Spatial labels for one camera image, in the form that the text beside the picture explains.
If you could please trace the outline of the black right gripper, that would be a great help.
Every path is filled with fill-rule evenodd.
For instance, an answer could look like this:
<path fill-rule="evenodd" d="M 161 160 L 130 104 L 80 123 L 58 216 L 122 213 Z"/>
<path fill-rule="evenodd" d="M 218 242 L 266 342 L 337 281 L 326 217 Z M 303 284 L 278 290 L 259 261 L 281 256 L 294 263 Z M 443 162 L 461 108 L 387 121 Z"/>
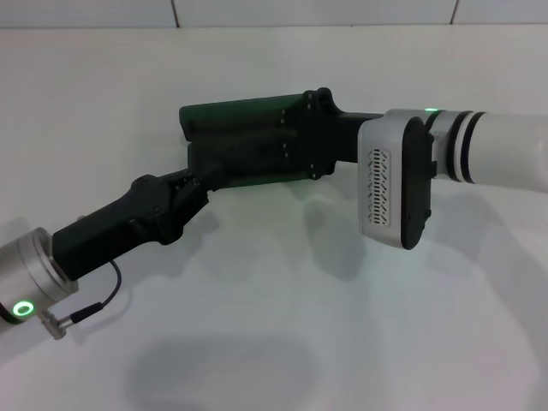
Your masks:
<path fill-rule="evenodd" d="M 304 140 L 307 176 L 318 180 L 331 175 L 337 162 L 357 163 L 358 132 L 364 122 L 382 114 L 345 112 L 339 109 L 329 88 L 306 91 L 304 119 L 300 129 Z M 290 114 L 300 109 L 300 100 L 260 100 L 260 128 L 279 128 Z M 259 143 L 256 155 L 261 166 L 269 171 L 303 171 L 301 145 L 292 140 L 266 140 Z"/>

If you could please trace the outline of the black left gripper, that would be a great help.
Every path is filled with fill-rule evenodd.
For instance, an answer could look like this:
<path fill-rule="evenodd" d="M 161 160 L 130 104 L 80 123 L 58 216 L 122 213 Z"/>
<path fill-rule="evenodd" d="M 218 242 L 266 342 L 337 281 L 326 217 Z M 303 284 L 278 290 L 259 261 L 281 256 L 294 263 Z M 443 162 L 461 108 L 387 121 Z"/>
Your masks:
<path fill-rule="evenodd" d="M 169 173 L 169 184 L 164 177 L 142 176 L 120 199 L 55 232 L 53 259 L 77 280 L 141 244 L 180 238 L 208 202 L 189 169 Z"/>

